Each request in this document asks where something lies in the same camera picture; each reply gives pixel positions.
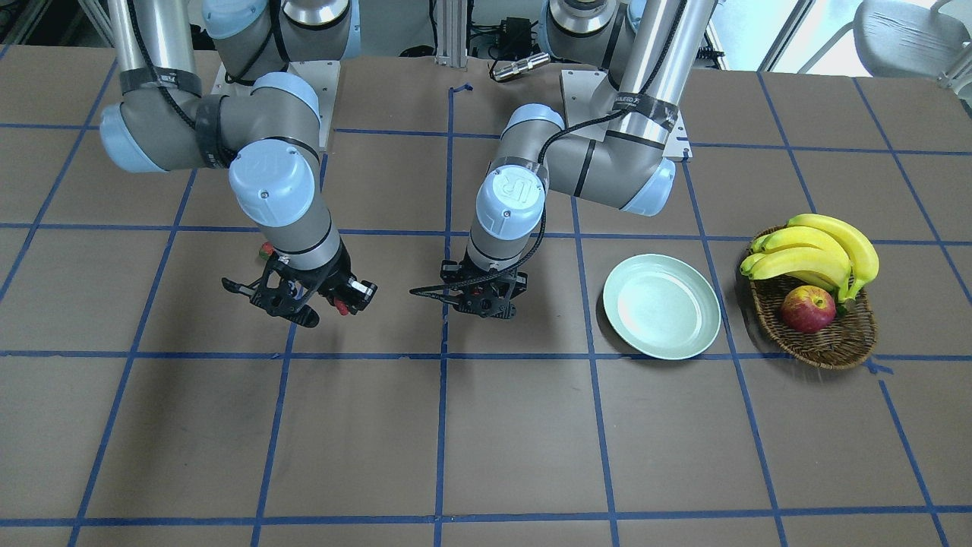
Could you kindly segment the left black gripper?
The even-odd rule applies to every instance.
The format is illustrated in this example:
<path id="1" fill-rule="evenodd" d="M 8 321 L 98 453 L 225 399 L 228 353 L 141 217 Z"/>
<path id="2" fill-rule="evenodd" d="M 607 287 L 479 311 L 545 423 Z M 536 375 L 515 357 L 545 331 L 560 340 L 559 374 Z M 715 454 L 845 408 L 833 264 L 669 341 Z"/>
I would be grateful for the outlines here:
<path id="1" fill-rule="evenodd" d="M 484 274 L 485 271 L 479 270 L 468 259 L 461 262 L 442 261 L 440 278 L 450 286 L 445 302 L 462 314 L 503 320 L 514 318 L 516 308 L 513 299 L 527 290 L 528 274 L 511 270 L 489 280 L 469 283 L 472 278 Z"/>

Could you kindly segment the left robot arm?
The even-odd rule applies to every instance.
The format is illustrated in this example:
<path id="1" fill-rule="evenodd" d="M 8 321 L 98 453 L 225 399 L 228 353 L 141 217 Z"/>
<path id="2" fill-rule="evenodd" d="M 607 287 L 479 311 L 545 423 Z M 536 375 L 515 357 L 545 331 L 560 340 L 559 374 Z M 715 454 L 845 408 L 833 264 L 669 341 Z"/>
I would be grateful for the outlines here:
<path id="1" fill-rule="evenodd" d="M 561 115 L 525 104 L 501 132 L 477 191 L 461 260 L 441 264 L 441 283 L 411 293 L 462 314 L 511 318 L 525 291 L 523 265 L 546 232 L 552 191 L 642 216 L 661 211 L 676 166 L 665 156 L 714 1 L 548 1 L 538 40 L 558 60 L 603 79 Z"/>

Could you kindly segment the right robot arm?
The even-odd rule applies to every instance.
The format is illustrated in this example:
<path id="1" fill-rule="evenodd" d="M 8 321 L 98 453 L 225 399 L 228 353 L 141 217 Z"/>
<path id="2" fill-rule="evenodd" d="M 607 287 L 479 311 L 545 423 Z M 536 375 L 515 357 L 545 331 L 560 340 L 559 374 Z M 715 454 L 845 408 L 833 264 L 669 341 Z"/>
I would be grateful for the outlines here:
<path id="1" fill-rule="evenodd" d="M 99 124 L 105 151 L 129 172 L 224 169 L 241 210 L 270 243 L 253 283 L 223 278 L 268 315 L 315 327 L 322 295 L 341 315 L 367 308 L 377 287 L 354 276 L 319 189 L 323 114 L 301 62 L 360 52 L 355 1 L 205 1 L 206 32 L 226 80 L 243 96 L 207 94 L 184 1 L 111 1 L 122 99 Z"/>

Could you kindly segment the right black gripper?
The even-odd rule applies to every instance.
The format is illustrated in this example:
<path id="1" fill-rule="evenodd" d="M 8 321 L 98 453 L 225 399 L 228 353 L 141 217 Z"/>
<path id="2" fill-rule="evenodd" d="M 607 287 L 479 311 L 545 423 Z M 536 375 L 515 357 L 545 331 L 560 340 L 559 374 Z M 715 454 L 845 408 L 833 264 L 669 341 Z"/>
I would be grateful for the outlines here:
<path id="1" fill-rule="evenodd" d="M 364 311 L 378 291 L 375 283 L 358 280 L 351 271 L 349 252 L 344 245 L 330 262 L 313 270 L 296 270 L 284 262 L 276 251 L 265 261 L 258 280 L 251 283 L 251 304 L 270 316 L 279 316 L 298 326 L 312 328 L 320 316 L 308 304 L 319 294 L 333 305 L 333 299 L 347 304 L 350 315 Z"/>

